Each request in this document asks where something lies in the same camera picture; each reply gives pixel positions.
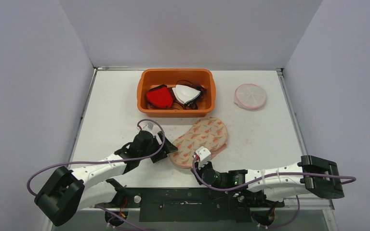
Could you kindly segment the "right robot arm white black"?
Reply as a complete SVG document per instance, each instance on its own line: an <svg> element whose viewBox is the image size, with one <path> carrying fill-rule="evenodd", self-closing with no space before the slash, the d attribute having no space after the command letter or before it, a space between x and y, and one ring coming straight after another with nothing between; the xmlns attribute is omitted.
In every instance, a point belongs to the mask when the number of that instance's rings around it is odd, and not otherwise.
<svg viewBox="0 0 370 231"><path fill-rule="evenodd" d="M194 155L192 173L198 183L222 193L252 193L258 206L282 201L301 194L322 199L344 197L343 177L335 162L311 155L301 156L298 163L271 169L240 169L219 172L208 157Z"/></svg>

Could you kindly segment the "white bra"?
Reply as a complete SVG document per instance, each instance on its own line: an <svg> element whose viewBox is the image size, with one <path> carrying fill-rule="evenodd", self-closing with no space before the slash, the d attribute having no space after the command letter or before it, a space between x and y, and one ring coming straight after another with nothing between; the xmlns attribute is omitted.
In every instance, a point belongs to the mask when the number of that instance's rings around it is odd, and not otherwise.
<svg viewBox="0 0 370 231"><path fill-rule="evenodd" d="M183 105L187 105L194 100L197 100L202 94L200 90L186 85L176 85L172 88L172 91L176 100Z"/></svg>

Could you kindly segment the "white mesh laundry bag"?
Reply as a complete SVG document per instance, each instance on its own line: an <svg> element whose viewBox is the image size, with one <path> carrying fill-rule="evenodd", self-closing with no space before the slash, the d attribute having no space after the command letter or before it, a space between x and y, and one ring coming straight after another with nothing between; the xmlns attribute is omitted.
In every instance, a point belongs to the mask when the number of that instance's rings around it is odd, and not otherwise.
<svg viewBox="0 0 370 231"><path fill-rule="evenodd" d="M234 104L249 111L260 109L265 105L266 100L265 90L256 84L241 84L234 93Z"/></svg>

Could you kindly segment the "orange plastic tub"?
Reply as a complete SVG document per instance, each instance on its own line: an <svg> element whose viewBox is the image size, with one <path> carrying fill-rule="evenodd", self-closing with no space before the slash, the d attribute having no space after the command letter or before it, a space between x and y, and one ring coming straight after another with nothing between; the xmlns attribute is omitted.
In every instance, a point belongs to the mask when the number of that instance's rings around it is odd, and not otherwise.
<svg viewBox="0 0 370 231"><path fill-rule="evenodd" d="M177 83L188 80L200 84L206 91L203 98L197 101L197 110L182 109L152 109L148 106L146 93L160 85L174 87ZM137 108L148 117L204 117L215 108L216 85L212 73L200 68L156 68L145 70L137 87Z"/></svg>

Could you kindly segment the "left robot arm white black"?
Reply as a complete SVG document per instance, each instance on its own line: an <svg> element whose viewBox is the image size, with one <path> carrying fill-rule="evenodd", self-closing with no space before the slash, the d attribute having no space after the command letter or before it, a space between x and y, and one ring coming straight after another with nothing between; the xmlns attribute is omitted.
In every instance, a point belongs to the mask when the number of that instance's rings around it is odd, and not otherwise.
<svg viewBox="0 0 370 231"><path fill-rule="evenodd" d="M156 163L177 150L163 132L141 130L132 142L101 161L75 169L58 167L35 195L34 203L55 226L68 222L77 211L97 204L119 207L131 198L115 180L116 176L135 169L143 159Z"/></svg>

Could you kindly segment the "floral padded bra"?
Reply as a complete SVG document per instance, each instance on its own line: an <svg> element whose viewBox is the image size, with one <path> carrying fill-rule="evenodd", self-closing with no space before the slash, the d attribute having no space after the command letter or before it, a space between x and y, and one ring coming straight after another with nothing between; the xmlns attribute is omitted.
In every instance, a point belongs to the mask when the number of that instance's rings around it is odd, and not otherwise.
<svg viewBox="0 0 370 231"><path fill-rule="evenodd" d="M198 148L207 148L211 158L215 158L226 148L227 140L228 130L224 122L216 117L204 117L172 142L178 151L170 154L169 159L175 166L189 169Z"/></svg>

